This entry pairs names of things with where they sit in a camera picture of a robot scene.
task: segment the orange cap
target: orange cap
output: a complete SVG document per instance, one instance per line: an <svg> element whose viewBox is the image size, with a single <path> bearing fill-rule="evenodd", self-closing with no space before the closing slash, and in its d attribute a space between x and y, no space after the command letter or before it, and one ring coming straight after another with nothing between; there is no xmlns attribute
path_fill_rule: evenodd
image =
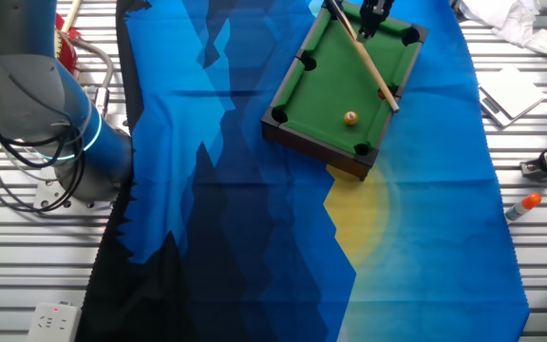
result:
<svg viewBox="0 0 547 342"><path fill-rule="evenodd" d="M524 198L520 204L522 204L522 206L525 209L531 210L535 208L536 206L538 206L538 204L540 203L541 203L541 195L538 193L533 193L527 196L526 198Z"/></svg>

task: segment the mini pool table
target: mini pool table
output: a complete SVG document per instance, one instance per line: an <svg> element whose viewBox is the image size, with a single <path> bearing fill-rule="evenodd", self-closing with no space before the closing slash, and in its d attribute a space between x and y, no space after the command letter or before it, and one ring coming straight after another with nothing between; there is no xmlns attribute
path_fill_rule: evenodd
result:
<svg viewBox="0 0 547 342"><path fill-rule="evenodd" d="M340 5L358 31L360 8ZM426 35L425 28L387 18L365 43L397 101ZM356 124L344 121L350 111L358 115ZM261 120L263 136L364 180L391 117L379 86L325 2Z"/></svg>

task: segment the power outlet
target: power outlet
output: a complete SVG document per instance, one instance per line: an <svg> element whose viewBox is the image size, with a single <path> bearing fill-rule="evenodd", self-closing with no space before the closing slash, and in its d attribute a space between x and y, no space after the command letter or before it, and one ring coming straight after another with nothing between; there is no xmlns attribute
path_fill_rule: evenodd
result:
<svg viewBox="0 0 547 342"><path fill-rule="evenodd" d="M80 323L80 308L40 303L28 330L27 342L73 342Z"/></svg>

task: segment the yellow moon print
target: yellow moon print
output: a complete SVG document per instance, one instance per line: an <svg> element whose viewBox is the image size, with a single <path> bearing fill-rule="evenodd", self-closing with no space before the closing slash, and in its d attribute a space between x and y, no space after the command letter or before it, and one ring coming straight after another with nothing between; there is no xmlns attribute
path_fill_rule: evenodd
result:
<svg viewBox="0 0 547 342"><path fill-rule="evenodd" d="M357 269L386 232L389 216L386 181L376 165L364 181L332 166L327 170L335 182L324 206L337 229L337 242Z"/></svg>

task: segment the pool cue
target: pool cue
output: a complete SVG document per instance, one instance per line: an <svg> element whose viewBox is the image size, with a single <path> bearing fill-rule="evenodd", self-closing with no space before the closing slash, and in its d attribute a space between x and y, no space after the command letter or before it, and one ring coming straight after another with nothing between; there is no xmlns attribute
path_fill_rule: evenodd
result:
<svg viewBox="0 0 547 342"><path fill-rule="evenodd" d="M341 26L343 29L345 29L346 34L348 35L349 39L353 43L353 46L355 47L356 51L362 58L362 61L365 63L365 65L368 68L368 71L370 71L370 74L375 79L375 82L381 88L381 92L386 97L387 102L391 106L391 109L394 111L394 113L397 113L400 111L400 107L396 103L396 99L394 99L394 95L392 95L391 91L389 91L389 88L387 87L386 81L384 81L384 78L381 76L381 73L379 73L379 70L377 69L377 66L372 62L372 59L370 59L370 55L368 55L367 49L365 48L362 43L358 42L357 38L358 35L356 34L356 31L351 26L351 23L349 22L348 17L346 14L339 9L339 5L337 5L335 0L327 0L329 3L329 6L332 7L332 10L334 11L335 16L337 17L337 20L341 23Z"/></svg>

